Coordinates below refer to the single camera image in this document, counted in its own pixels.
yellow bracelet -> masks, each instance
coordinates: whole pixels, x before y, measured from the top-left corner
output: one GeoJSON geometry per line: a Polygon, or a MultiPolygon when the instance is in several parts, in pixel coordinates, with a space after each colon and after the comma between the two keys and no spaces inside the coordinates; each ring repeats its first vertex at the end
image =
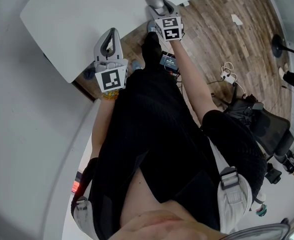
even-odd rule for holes
{"type": "Polygon", "coordinates": [[[115,101],[116,99],[118,99],[118,96],[119,96],[118,90],[108,91],[102,94],[102,98],[104,100],[109,100],[109,101],[115,101]]]}

person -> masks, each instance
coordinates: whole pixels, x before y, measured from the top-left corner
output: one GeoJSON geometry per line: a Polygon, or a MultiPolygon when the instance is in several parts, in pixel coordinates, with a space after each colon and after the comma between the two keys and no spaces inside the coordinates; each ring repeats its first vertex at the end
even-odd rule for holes
{"type": "Polygon", "coordinates": [[[134,62],[126,89],[103,95],[92,131],[92,155],[71,204],[83,231],[111,240],[218,240],[219,152],[249,183],[248,209],[267,163],[249,130],[218,111],[206,82],[179,40],[170,42],[199,128],[177,86],[161,70],[155,23],[142,45],[145,68],[134,62]],[[92,213],[79,219],[88,196],[92,213]]]}
{"type": "Polygon", "coordinates": [[[263,192],[259,192],[256,199],[252,203],[250,210],[255,211],[256,215],[258,215],[259,217],[263,217],[268,211],[267,205],[264,204],[265,201],[266,194],[264,194],[263,192]]]}
{"type": "Polygon", "coordinates": [[[279,67],[280,78],[294,87],[294,73],[289,71],[289,66],[285,63],[285,69],[279,67]]]}

white strap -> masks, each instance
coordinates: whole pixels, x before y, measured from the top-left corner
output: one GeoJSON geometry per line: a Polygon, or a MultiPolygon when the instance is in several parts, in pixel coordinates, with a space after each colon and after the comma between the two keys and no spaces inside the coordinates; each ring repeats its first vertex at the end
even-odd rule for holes
{"type": "Polygon", "coordinates": [[[98,236],[93,224],[92,205],[88,200],[91,190],[92,180],[87,186],[85,193],[76,202],[75,210],[73,211],[73,218],[78,227],[94,240],[98,240],[98,236]]]}
{"type": "Polygon", "coordinates": [[[249,211],[252,192],[248,181],[234,167],[229,167],[217,147],[209,141],[221,175],[217,193],[220,231],[228,234],[249,211]]]}

foot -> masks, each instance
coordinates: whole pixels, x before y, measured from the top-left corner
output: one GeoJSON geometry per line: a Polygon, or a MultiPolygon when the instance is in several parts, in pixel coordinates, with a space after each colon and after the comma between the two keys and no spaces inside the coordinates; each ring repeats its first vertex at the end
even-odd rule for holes
{"type": "Polygon", "coordinates": [[[285,73],[287,73],[289,71],[289,65],[288,63],[285,63],[285,73]]]}
{"type": "Polygon", "coordinates": [[[279,75],[280,75],[280,78],[283,80],[283,76],[285,75],[285,72],[282,67],[279,67],[279,75]]]}
{"type": "Polygon", "coordinates": [[[151,20],[148,22],[147,30],[148,30],[148,33],[156,32],[156,23],[154,20],[151,20]]]}
{"type": "Polygon", "coordinates": [[[134,59],[131,63],[131,68],[132,68],[132,71],[135,72],[136,70],[141,70],[142,65],[140,64],[138,60],[134,59]]]}

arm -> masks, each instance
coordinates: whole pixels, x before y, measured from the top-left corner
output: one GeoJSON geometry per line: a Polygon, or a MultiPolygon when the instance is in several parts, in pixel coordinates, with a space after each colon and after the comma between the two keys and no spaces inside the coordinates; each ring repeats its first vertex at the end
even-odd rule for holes
{"type": "Polygon", "coordinates": [[[103,99],[101,101],[96,121],[92,128],[92,153],[90,159],[97,158],[99,156],[101,146],[104,143],[107,136],[114,107],[115,100],[103,99]]]}
{"type": "Polygon", "coordinates": [[[218,108],[212,101],[207,83],[202,79],[200,72],[196,69],[180,41],[174,40],[170,43],[190,104],[202,124],[203,116],[208,111],[217,110],[218,108]]]}
{"type": "Polygon", "coordinates": [[[246,178],[255,199],[267,173],[267,161],[250,130],[238,119],[213,110],[204,116],[202,131],[228,165],[246,178]]]}

